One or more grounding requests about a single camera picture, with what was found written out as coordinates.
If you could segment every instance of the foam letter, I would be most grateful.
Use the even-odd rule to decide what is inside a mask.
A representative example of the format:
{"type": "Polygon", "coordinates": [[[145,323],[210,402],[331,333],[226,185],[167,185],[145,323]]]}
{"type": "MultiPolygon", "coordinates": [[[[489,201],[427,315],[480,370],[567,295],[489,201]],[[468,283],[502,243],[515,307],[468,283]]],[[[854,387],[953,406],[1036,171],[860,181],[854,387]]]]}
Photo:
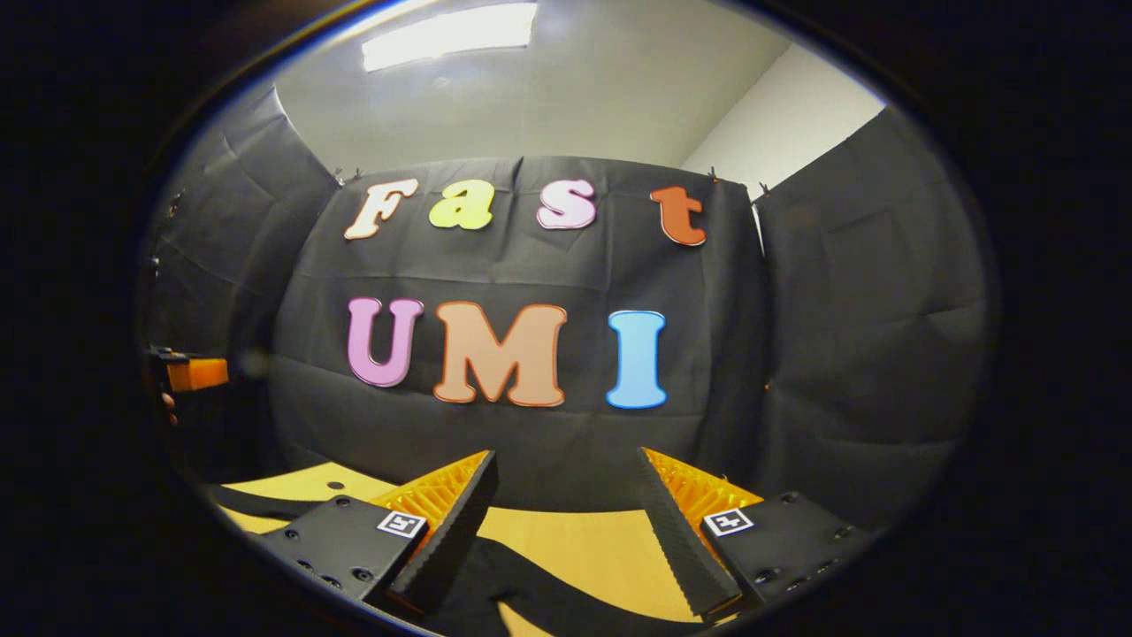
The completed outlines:
{"type": "Polygon", "coordinates": [[[657,341],[664,316],[657,311],[614,311],[609,327],[617,333],[617,387],[606,402],[621,410],[663,405],[668,395],[657,384],[657,341]]]}
{"type": "Polygon", "coordinates": [[[428,213],[428,219],[437,227],[460,225],[464,230],[479,230],[491,222],[491,198],[495,186],[482,179],[456,181],[444,189],[444,198],[428,213]]]}
{"type": "Polygon", "coordinates": [[[649,198],[660,204],[660,226],[669,239],[685,246],[698,246],[707,240],[707,233],[692,226],[693,212],[703,212],[703,205],[689,198],[687,190],[679,186],[653,190],[649,198]]]}
{"type": "Polygon", "coordinates": [[[483,397],[495,403],[515,372],[515,387],[507,398],[523,407],[561,405],[558,389],[558,329],[566,310],[554,304],[528,304],[515,317],[503,345],[496,341],[483,309],[474,302],[445,302],[436,308],[447,337],[444,378],[432,395],[445,403],[471,403],[475,390],[468,385],[468,369],[475,375],[483,397]]]}
{"type": "Polygon", "coordinates": [[[585,198],[592,196],[593,184],[582,179],[561,179],[547,183],[539,195],[542,200],[537,215],[539,225],[548,230],[573,230],[589,225],[598,214],[593,201],[585,198]]]}
{"type": "Polygon", "coordinates": [[[350,337],[346,355],[355,377],[371,386],[393,387],[405,380],[409,373],[409,355],[413,348],[413,326],[417,317],[424,312],[424,304],[415,299],[398,298],[389,303],[393,313],[393,346],[389,361],[374,362],[370,356],[369,338],[374,330],[374,317],[381,311],[381,301],[376,298],[355,298],[350,301],[350,337]]]}
{"type": "Polygon", "coordinates": [[[417,191],[415,179],[402,179],[389,183],[378,183],[370,186],[366,190],[366,203],[358,212],[358,218],[353,225],[346,227],[343,234],[348,239],[365,239],[377,233],[377,215],[381,214],[381,221],[388,221],[401,203],[401,195],[413,196],[417,191]]]}

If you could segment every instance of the black fabric backdrop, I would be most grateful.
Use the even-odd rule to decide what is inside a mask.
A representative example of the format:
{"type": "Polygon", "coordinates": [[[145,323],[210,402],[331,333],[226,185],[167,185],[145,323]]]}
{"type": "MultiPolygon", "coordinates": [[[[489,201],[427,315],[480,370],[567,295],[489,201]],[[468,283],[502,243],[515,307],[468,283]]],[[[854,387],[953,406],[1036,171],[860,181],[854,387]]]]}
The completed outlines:
{"type": "Polygon", "coordinates": [[[773,315],[757,489],[886,525],[938,475],[970,419],[989,334],[958,191],[885,109],[755,200],[773,315]]]}
{"type": "Polygon", "coordinates": [[[286,470],[263,371],[299,248],[337,187],[272,87],[249,93],[203,130],[164,188],[161,200],[177,203],[172,214],[165,205],[154,210],[160,265],[146,338],[228,359],[232,381],[177,397],[179,419],[191,424],[179,432],[189,466],[204,480],[286,470]]]}
{"type": "MultiPolygon", "coordinates": [[[[406,166],[340,187],[271,91],[205,131],[170,182],[169,196],[183,195],[172,217],[157,212],[149,336],[231,362],[230,386],[179,397],[182,416],[199,422],[188,438],[206,480],[334,460],[403,482],[490,448],[497,505],[614,510],[638,506],[628,453],[648,446],[756,492],[798,490],[855,524],[885,525],[962,434],[986,356],[983,264],[952,186],[886,109],[757,199],[764,272],[741,184],[628,162],[511,157],[406,166]],[[418,192],[376,235],[342,236],[367,187],[406,178],[420,180],[418,192]],[[440,190],[470,178],[496,187],[491,223],[432,226],[440,190]],[[557,179],[595,186],[591,225],[538,224],[539,191],[557,179]],[[707,232],[702,246],[664,235],[648,196],[666,186],[704,203],[693,215],[707,232]],[[357,295],[426,305],[409,376],[394,388],[350,371],[346,303],[357,295]],[[566,402],[436,399],[444,327],[435,309],[453,300],[481,304],[499,338],[525,304],[564,307],[566,402]],[[619,309],[667,318],[660,407],[606,404],[617,370],[608,316],[619,309]],[[267,382],[246,369],[249,352],[269,355],[267,382]]],[[[377,361],[391,330],[383,310],[377,361]]]]}
{"type": "MultiPolygon", "coordinates": [[[[272,412],[297,466],[332,459],[400,483],[494,449],[498,506],[635,509],[636,447],[715,474],[746,471],[758,429],[765,311],[762,256],[739,183],[580,157],[446,161],[368,174],[335,195],[302,249],[278,312],[272,412]],[[379,221],[374,236],[343,238],[368,187],[409,178],[419,180],[417,193],[379,221]],[[495,186],[494,218],[474,231],[434,226],[428,213],[440,191],[464,179],[495,186]],[[558,179],[593,183],[598,213],[590,225],[547,230],[538,223],[539,193],[558,179]],[[703,244],[679,244],[664,234],[649,193],[669,186],[703,203],[703,213],[692,215],[707,233],[703,244]],[[424,303],[409,375],[394,388],[370,387],[350,370],[348,303],[354,296],[424,303]],[[500,341],[524,305],[565,308],[557,361],[565,403],[530,408],[505,396],[491,404],[479,395],[468,405],[434,397],[445,346],[435,310],[455,300],[482,305],[500,341]],[[659,311],[667,320],[658,368],[668,399],[655,408],[606,403],[618,365],[608,317],[625,309],[659,311]]],[[[383,309],[375,361],[386,360],[392,327],[383,309]]]]}

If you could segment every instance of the orange object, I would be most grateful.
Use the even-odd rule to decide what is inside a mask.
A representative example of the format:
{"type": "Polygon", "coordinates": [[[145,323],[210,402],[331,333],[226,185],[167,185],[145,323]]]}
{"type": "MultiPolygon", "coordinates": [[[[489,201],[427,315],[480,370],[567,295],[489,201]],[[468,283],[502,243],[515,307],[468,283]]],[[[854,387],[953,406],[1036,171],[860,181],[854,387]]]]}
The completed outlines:
{"type": "Polygon", "coordinates": [[[190,359],[170,363],[165,371],[173,393],[196,391],[228,382],[228,361],[223,359],[190,359]]]}
{"type": "Polygon", "coordinates": [[[456,460],[370,501],[371,505],[402,514],[421,516],[428,520],[428,532],[424,533],[424,539],[417,545],[413,554],[409,557],[410,560],[421,552],[421,549],[440,528],[440,524],[452,511],[460,494],[464,492],[472,476],[475,475],[475,470],[480,467],[488,454],[488,451],[480,451],[463,460],[456,460]]]}
{"type": "Polygon", "coordinates": [[[726,480],[718,479],[706,472],[702,472],[692,465],[686,465],[675,458],[669,458],[663,454],[652,449],[641,448],[645,457],[652,464],[653,470],[660,476],[660,481],[668,488],[669,494],[676,501],[684,519],[688,522],[696,536],[704,546],[711,551],[712,557],[722,565],[722,560],[715,554],[715,550],[707,543],[703,532],[700,531],[700,523],[704,516],[739,509],[751,505],[757,505],[763,499],[754,493],[735,487],[726,480]]]}
{"type": "Polygon", "coordinates": [[[660,227],[669,239],[685,246],[698,246],[707,240],[707,233],[692,226],[692,213],[702,213],[704,206],[688,196],[680,186],[653,190],[649,198],[660,204],[660,227]]]}

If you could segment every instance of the letter m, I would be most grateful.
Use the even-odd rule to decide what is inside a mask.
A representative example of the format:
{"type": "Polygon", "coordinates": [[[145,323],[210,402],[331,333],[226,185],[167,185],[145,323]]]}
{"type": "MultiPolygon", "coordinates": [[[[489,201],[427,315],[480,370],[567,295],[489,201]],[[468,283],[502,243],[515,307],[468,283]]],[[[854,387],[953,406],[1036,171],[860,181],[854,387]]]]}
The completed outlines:
{"type": "Polygon", "coordinates": [[[503,344],[496,341],[483,309],[474,302],[445,302],[436,308],[447,336],[444,378],[432,395],[446,403],[471,403],[475,390],[468,385],[471,369],[483,393],[499,401],[507,379],[515,386],[507,398],[523,407],[561,405],[566,395],[558,389],[558,329],[566,324],[566,310],[554,304],[528,304],[503,344]]]}

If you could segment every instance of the letter i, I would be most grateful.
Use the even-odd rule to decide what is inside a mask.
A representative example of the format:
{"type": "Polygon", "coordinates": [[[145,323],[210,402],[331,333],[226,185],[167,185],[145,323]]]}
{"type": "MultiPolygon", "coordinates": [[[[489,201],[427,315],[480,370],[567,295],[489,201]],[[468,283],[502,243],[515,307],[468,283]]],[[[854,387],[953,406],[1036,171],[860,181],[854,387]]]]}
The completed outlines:
{"type": "Polygon", "coordinates": [[[664,316],[657,311],[627,310],[609,315],[617,333],[617,387],[606,402],[621,410],[646,410],[663,405],[668,395],[657,382],[657,342],[664,316]]]}

